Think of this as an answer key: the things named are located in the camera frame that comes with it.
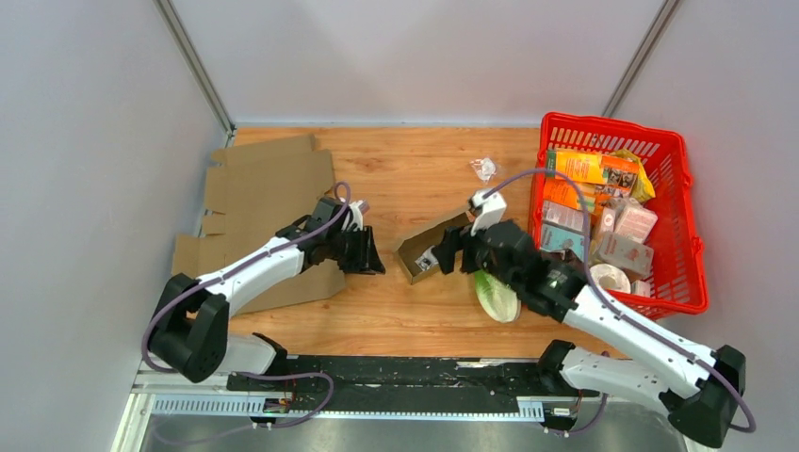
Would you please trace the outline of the brown cardboard box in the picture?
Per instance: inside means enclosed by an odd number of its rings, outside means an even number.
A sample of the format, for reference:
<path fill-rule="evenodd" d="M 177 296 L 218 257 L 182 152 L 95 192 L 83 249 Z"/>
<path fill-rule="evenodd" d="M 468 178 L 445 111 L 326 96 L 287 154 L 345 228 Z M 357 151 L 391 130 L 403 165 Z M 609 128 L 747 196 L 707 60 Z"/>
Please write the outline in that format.
<path fill-rule="evenodd" d="M 467 208 L 462 206 L 417 226 L 398 240 L 394 254 L 410 285 L 439 271 L 432 248 L 441 243 L 447 227 L 462 227 L 469 222 Z"/>

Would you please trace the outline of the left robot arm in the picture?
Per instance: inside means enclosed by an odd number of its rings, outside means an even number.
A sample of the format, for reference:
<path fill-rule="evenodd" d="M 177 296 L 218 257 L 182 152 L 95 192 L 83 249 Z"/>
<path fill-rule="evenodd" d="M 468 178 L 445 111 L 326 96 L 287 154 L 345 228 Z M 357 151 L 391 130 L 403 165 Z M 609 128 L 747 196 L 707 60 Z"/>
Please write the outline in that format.
<path fill-rule="evenodd" d="M 282 387 L 288 367 L 277 358 L 277 345 L 257 334 L 230 333 L 230 319 L 273 286 L 325 261 L 347 274 L 383 274 L 373 231 L 363 220 L 367 209 L 364 200 L 322 198 L 312 214 L 231 265 L 198 278 L 170 277 L 143 334 L 144 361 L 193 383 L 231 372 L 251 374 L 267 391 Z"/>

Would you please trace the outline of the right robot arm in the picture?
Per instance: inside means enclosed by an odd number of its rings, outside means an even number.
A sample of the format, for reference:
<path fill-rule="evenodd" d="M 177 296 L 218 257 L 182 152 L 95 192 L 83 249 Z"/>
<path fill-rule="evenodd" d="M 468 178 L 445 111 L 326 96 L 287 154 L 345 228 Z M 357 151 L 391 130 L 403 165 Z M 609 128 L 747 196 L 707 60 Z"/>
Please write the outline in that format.
<path fill-rule="evenodd" d="M 687 340 L 630 309 L 583 270 L 538 251 L 513 221 L 486 229 L 448 227 L 432 254 L 443 273 L 483 270 L 506 284 L 531 311 L 587 332 L 625 354 L 616 360 L 554 340 L 539 359 L 537 380 L 558 395 L 568 387 L 620 397 L 663 415 L 683 436 L 710 448 L 727 433 L 753 433 L 743 401 L 745 356 Z"/>

